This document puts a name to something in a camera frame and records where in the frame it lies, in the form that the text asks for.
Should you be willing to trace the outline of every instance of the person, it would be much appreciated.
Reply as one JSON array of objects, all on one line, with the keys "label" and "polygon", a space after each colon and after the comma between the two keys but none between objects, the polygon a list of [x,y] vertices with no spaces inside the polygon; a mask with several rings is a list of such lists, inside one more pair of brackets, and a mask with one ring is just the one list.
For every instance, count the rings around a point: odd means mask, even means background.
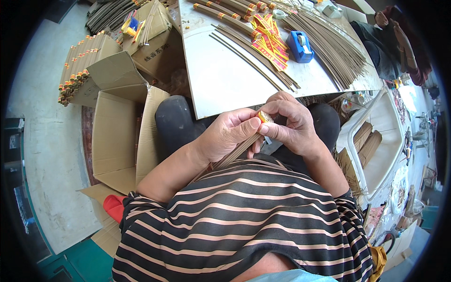
[{"label": "person", "polygon": [[420,37],[396,6],[387,6],[374,17],[379,28],[359,21],[351,26],[365,46],[377,74],[382,79],[398,79],[408,72],[415,85],[421,86],[432,71]]},{"label": "person", "polygon": [[[124,199],[115,281],[367,280],[371,250],[331,155],[340,121],[330,106],[306,108],[278,92],[261,110],[285,117],[283,125],[261,123],[249,108],[199,125],[190,107],[172,96],[156,111],[171,154]],[[283,146],[261,154],[260,138],[190,183],[257,132]]]}]

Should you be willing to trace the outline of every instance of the open cardboard box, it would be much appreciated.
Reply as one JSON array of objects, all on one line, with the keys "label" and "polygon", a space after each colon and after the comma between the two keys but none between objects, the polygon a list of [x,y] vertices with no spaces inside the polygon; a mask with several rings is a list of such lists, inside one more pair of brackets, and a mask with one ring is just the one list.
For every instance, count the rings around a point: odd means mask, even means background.
[{"label": "open cardboard box", "polygon": [[[119,45],[111,37],[105,36],[103,45],[99,48],[98,51],[99,59],[97,61],[101,61],[102,59],[109,57],[113,54],[119,53],[121,51],[122,51],[121,45]],[[92,76],[90,76],[78,89],[78,92],[74,94],[74,97],[71,98],[70,102],[72,104],[78,104],[82,106],[95,108],[97,95],[99,91],[100,87],[98,87]]]},{"label": "open cardboard box", "polygon": [[178,27],[158,0],[139,8],[135,18],[138,21],[145,20],[154,5],[157,5],[157,8],[151,19],[152,28],[147,36],[147,45],[139,46],[139,38],[143,34],[139,35],[135,43],[132,43],[133,37],[124,34],[122,46],[130,53],[138,69],[163,83],[171,83],[172,73],[186,68],[182,37]]},{"label": "open cardboard box", "polygon": [[[155,111],[170,95],[148,85],[127,51],[94,63],[88,71],[102,89],[98,94],[92,128],[92,169],[94,177],[102,184],[81,192],[102,206],[107,195],[127,195],[135,191],[136,185],[158,165]],[[142,106],[135,164],[137,109]],[[93,206],[95,210],[103,210],[101,206]],[[114,255],[120,241],[119,225],[100,211],[97,213],[104,228],[92,239],[105,252]]]}]

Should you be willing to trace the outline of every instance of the tabletop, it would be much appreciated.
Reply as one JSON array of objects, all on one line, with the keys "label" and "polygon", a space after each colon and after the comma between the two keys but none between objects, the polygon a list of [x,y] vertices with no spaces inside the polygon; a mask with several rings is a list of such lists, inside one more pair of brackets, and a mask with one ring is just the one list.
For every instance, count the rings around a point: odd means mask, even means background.
[{"label": "tabletop", "polygon": [[[257,59],[219,32],[215,32],[212,26],[212,24],[227,25],[226,23],[195,10],[193,3],[195,3],[194,0],[179,0],[181,31],[196,119],[263,104],[268,97],[277,92],[277,89],[251,65],[211,38],[209,35],[212,32],[238,49],[280,88],[294,97],[339,92],[315,58],[308,64],[298,64],[292,59],[290,50],[288,50],[290,59],[285,72],[299,84],[301,89],[295,92],[288,89]],[[368,52],[346,18],[331,19],[323,14],[322,17],[333,24],[336,30],[356,46],[367,59],[365,74],[359,76],[346,91],[380,90],[383,87],[382,80],[378,77]],[[286,41],[289,33],[284,30],[285,25],[280,21],[277,25],[281,38]]]}]

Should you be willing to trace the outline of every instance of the striped shirt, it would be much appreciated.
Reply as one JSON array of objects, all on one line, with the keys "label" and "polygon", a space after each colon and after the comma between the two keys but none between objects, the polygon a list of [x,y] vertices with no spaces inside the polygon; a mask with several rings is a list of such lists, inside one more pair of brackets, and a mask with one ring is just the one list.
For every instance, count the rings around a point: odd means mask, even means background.
[{"label": "striped shirt", "polygon": [[371,275],[353,196],[334,199],[271,156],[211,171],[167,204],[130,192],[124,206],[115,281],[230,281],[267,252],[338,281]]}]

